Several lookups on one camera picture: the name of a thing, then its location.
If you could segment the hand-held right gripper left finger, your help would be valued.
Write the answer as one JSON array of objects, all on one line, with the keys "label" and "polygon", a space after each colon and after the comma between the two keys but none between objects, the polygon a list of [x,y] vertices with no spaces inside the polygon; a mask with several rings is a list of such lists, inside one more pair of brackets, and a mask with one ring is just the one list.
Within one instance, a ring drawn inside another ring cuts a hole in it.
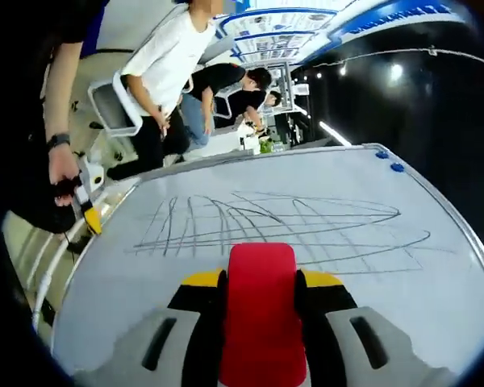
[{"label": "hand-held right gripper left finger", "polygon": [[76,385],[217,386],[226,285],[223,269],[193,275],[118,337],[102,365],[76,372]]}]

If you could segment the person's left hand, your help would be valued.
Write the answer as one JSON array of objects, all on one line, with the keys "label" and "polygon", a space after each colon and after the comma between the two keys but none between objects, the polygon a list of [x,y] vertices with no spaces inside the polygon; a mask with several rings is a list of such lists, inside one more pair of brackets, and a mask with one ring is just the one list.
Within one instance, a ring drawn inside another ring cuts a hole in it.
[{"label": "person's left hand", "polygon": [[48,173],[52,185],[72,180],[79,174],[77,159],[67,143],[59,144],[49,151]]}]

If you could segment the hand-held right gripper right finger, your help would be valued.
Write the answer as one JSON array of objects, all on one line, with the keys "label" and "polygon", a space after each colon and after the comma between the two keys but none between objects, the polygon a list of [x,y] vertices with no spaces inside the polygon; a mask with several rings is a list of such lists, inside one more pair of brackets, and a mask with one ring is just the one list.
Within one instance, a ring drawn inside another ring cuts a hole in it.
[{"label": "hand-held right gripper right finger", "polygon": [[299,269],[294,307],[313,386],[452,386],[456,376],[414,352],[407,333],[359,306],[330,273]]}]

